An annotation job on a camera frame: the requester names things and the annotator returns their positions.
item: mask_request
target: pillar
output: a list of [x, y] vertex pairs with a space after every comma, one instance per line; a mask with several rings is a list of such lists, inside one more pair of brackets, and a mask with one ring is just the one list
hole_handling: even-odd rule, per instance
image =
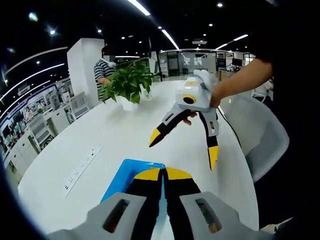
[[94, 67], [104, 46], [103, 39], [81, 38], [66, 53], [73, 93], [85, 92], [91, 109], [100, 104]]

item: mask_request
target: white column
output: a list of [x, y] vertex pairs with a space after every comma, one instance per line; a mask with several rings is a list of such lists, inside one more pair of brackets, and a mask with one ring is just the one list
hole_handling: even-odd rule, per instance
[[244, 53], [243, 52], [234, 51], [233, 53], [234, 53], [234, 58], [235, 59], [241, 59], [241, 60], [244, 59]]
[[66, 54], [73, 93], [78, 95], [85, 92], [90, 108], [100, 104], [94, 67], [101, 58], [104, 46], [103, 39], [81, 38]]
[[148, 58], [148, 59], [149, 59], [150, 72], [153, 74], [157, 74], [159, 72], [159, 67], [156, 66], [158, 65], [157, 52], [152, 51], [151, 58]]

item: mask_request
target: power outlet strip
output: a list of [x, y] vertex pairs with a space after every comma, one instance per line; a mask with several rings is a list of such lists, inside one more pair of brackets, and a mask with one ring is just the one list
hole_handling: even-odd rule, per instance
[[86, 154], [86, 157], [84, 160], [82, 160], [79, 165], [72, 171], [70, 176], [65, 181], [65, 184], [63, 185], [63, 197], [67, 197], [70, 193], [71, 189], [74, 187], [80, 176], [84, 173], [86, 168], [89, 166], [89, 164], [92, 162], [92, 160], [95, 158], [95, 156], [98, 154], [98, 152], [101, 150], [101, 147], [92, 148], [91, 151]]

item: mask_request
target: green plant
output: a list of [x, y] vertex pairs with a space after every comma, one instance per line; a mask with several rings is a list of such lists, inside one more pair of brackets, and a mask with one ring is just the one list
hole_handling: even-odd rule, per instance
[[103, 93], [103, 102], [112, 98], [115, 102], [116, 96], [122, 96], [128, 101], [139, 104], [142, 87], [149, 93], [154, 74], [150, 72], [149, 67], [145, 66], [140, 60], [126, 63], [127, 66], [119, 64], [117, 70], [108, 77], [111, 81], [104, 84], [99, 91]]

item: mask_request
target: striped shirt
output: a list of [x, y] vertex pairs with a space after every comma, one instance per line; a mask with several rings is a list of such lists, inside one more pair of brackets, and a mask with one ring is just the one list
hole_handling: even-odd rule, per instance
[[103, 84], [98, 82], [99, 78], [108, 78], [108, 76], [112, 75], [116, 71], [115, 67], [110, 67], [108, 64], [100, 59], [94, 66], [94, 78], [96, 82], [97, 94], [100, 101], [103, 100], [104, 90], [99, 94], [99, 89], [102, 88]]

